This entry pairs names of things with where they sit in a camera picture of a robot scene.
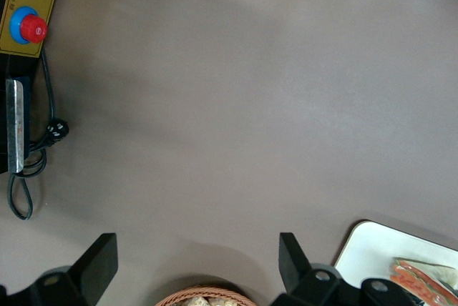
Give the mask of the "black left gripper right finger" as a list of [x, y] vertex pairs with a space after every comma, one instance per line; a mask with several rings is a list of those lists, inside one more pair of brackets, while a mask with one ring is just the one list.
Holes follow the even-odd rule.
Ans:
[[360, 292], [328, 265], [312, 265], [291, 232], [279, 235], [278, 269], [285, 292], [274, 305], [359, 305]]

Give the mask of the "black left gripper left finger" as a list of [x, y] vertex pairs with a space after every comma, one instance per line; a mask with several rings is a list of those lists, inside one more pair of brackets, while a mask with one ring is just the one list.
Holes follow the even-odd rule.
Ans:
[[118, 271], [117, 235], [104, 233], [66, 271], [42, 275], [7, 305], [97, 305]]

